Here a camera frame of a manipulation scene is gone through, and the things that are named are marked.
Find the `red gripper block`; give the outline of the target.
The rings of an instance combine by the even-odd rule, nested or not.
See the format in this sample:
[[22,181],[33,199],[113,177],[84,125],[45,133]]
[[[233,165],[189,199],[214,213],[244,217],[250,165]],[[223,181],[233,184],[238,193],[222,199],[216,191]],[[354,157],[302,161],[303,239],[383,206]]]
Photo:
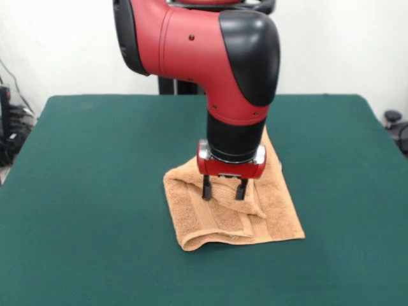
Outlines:
[[264,172],[266,166],[266,147],[259,145],[255,156],[248,162],[227,163],[214,157],[207,140],[199,140],[196,162],[198,171],[204,175],[202,189],[202,198],[204,200],[211,200],[212,198],[210,176],[227,176],[241,178],[235,199],[243,201],[245,199],[248,179],[258,179]]

